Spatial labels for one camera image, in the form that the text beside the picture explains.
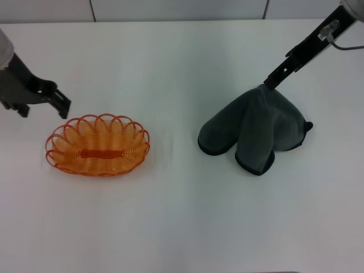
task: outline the orange wire basket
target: orange wire basket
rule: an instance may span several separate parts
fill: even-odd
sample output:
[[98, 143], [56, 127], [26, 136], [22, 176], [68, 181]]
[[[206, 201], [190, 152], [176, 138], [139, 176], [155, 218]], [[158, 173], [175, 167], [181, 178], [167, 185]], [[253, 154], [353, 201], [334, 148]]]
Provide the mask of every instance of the orange wire basket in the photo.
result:
[[149, 133], [123, 115], [84, 115], [59, 126], [45, 144], [47, 162], [61, 171], [87, 176], [114, 176], [143, 163]]

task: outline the towel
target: towel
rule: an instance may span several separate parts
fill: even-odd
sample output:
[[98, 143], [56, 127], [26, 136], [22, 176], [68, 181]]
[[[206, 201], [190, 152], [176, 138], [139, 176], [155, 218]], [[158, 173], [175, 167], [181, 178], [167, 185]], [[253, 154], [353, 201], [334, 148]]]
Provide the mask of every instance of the towel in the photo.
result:
[[208, 155], [221, 155], [237, 143], [238, 164], [262, 175], [272, 166], [274, 151], [301, 146], [312, 127], [289, 100], [262, 84], [207, 121], [198, 135], [198, 145]]

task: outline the white wall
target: white wall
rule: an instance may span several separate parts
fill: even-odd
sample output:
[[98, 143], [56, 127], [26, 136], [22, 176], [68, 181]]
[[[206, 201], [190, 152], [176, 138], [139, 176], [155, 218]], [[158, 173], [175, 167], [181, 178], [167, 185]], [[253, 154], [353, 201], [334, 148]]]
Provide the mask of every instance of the white wall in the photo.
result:
[[266, 0], [92, 0], [102, 21], [262, 19]]
[[0, 1], [0, 23], [92, 21], [89, 0]]
[[339, 0], [270, 0], [266, 19], [326, 18]]

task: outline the basket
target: basket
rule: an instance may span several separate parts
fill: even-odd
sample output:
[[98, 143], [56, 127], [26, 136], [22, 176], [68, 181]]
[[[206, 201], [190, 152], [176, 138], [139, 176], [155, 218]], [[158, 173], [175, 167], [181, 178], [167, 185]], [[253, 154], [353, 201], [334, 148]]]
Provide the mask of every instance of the basket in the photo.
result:
[[149, 133], [123, 115], [85, 115], [59, 126], [45, 144], [47, 162], [61, 171], [87, 176], [114, 176], [143, 163]]

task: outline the gray robot arm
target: gray robot arm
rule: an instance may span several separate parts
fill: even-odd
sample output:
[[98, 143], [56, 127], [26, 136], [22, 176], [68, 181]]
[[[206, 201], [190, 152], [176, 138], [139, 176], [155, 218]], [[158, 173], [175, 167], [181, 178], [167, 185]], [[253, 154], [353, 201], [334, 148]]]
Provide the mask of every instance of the gray robot arm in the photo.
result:
[[14, 52], [8, 37], [0, 29], [0, 102], [6, 109], [27, 117], [28, 104], [49, 103], [67, 118], [71, 101], [53, 81], [34, 76]]
[[364, 22], [364, 0], [341, 0], [335, 9], [306, 39], [286, 54], [285, 61], [264, 81], [274, 90], [291, 73], [299, 71], [330, 45], [341, 50], [364, 47], [341, 48], [334, 41], [356, 21]]

